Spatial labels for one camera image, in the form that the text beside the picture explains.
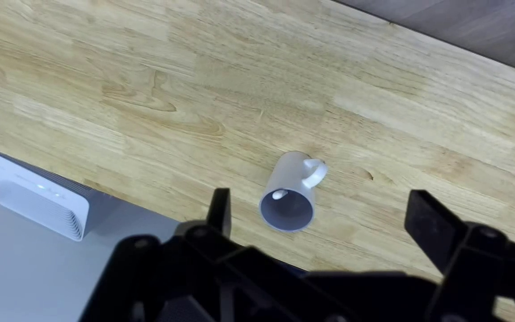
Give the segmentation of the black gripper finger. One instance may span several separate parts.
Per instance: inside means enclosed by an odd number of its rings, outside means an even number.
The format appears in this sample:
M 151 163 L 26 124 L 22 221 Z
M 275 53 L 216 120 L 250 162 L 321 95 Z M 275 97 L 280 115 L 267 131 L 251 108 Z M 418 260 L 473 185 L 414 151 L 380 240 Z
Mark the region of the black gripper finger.
M 427 190 L 407 196 L 403 230 L 441 276 L 466 235 L 466 224 Z

